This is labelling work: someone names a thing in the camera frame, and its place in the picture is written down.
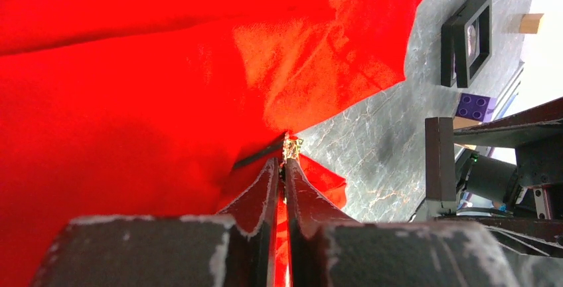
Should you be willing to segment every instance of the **black picture frame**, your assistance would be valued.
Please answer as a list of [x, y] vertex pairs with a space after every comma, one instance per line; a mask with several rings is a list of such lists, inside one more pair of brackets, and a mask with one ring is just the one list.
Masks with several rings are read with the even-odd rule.
[[[469, 88], [492, 56], [493, 0], [467, 0], [442, 25], [441, 84]], [[468, 29], [476, 32], [475, 50], [468, 49]]]

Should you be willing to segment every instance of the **purple lego brick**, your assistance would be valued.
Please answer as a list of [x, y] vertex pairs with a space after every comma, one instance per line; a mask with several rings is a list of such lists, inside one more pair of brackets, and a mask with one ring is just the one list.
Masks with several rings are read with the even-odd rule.
[[489, 122], [496, 105], [495, 98], [462, 93], [455, 115], [479, 122]]

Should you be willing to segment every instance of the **gray marble surface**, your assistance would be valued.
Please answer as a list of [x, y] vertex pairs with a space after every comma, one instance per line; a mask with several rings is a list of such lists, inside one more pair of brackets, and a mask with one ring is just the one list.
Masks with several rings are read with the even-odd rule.
[[[453, 116], [461, 89], [440, 86], [440, 28], [465, 0], [423, 0], [405, 60], [407, 81], [300, 133], [303, 153], [347, 178], [344, 212], [406, 221], [424, 198], [424, 119]], [[514, 74], [531, 0], [493, 0], [493, 56], [464, 92], [497, 97]]]

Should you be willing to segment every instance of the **red fabric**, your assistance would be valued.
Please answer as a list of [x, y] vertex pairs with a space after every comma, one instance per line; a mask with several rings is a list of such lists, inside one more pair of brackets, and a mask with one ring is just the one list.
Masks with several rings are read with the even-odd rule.
[[420, 1], [0, 0], [0, 285], [78, 215], [217, 212], [238, 159], [404, 79]]

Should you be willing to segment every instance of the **wooden block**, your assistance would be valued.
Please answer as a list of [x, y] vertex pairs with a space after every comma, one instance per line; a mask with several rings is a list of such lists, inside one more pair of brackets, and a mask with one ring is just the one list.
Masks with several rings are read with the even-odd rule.
[[[481, 123], [482, 122], [476, 120], [471, 120], [471, 119], [456, 116], [453, 118], [453, 129], [456, 130], [456, 129], [468, 128], [470, 126], [478, 126]], [[476, 145], [465, 145], [465, 144], [458, 144], [458, 145], [466, 147], [467, 149], [475, 149], [477, 147]]]
[[528, 13], [522, 17], [520, 22], [520, 33], [537, 34], [540, 31], [543, 13]]

